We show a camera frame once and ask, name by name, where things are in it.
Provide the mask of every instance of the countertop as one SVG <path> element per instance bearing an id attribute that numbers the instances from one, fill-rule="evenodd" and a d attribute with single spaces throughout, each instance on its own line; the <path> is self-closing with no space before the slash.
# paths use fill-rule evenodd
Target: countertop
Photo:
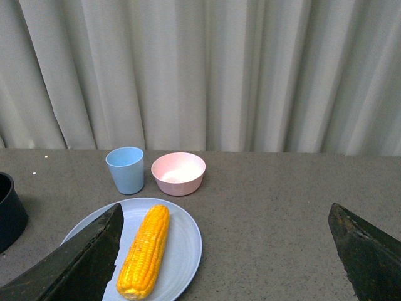
<path id="1" fill-rule="evenodd" d="M 129 198 L 184 208 L 202 233 L 199 269 L 182 300 L 357 300 L 337 255 L 328 214 L 340 203 L 401 240 L 401 158 L 193 152 L 206 162 L 200 188 L 173 197 L 150 172 L 168 152 L 145 151 L 145 186 L 120 194 L 104 150 L 0 149 L 29 215 L 0 254 L 0 286 L 55 250 L 84 217 Z"/>

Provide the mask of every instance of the curtain fold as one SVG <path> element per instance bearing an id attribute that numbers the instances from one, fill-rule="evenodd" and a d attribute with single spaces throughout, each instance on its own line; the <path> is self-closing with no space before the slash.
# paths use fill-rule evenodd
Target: curtain fold
<path id="1" fill-rule="evenodd" d="M 401 155 L 401 2 L 4 0 L 0 147 Z"/>

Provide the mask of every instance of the bowl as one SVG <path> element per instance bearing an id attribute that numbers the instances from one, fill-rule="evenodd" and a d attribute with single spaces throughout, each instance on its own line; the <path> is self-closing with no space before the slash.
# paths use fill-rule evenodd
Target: bowl
<path id="1" fill-rule="evenodd" d="M 28 215 L 14 190 L 14 180 L 0 172 L 0 253 L 23 233 Z"/>
<path id="2" fill-rule="evenodd" d="M 186 196 L 201 185 L 206 164 L 189 152 L 172 152 L 152 164 L 152 174 L 160 190 L 171 196 Z"/>

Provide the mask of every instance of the pink bowl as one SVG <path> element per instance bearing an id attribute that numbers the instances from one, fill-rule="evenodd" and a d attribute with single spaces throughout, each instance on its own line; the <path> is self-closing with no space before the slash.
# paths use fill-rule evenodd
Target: pink bowl
<path id="1" fill-rule="evenodd" d="M 172 152 L 152 164 L 152 174 L 160 190 L 171 196 L 186 196 L 199 188 L 206 164 L 188 152 Z"/>

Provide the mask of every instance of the light blue cup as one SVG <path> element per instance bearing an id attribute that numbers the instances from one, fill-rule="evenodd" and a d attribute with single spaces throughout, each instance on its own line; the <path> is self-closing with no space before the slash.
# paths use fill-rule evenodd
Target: light blue cup
<path id="1" fill-rule="evenodd" d="M 143 151 L 137 147 L 121 147 L 106 156 L 108 169 L 122 194 L 134 194 L 143 188 Z"/>

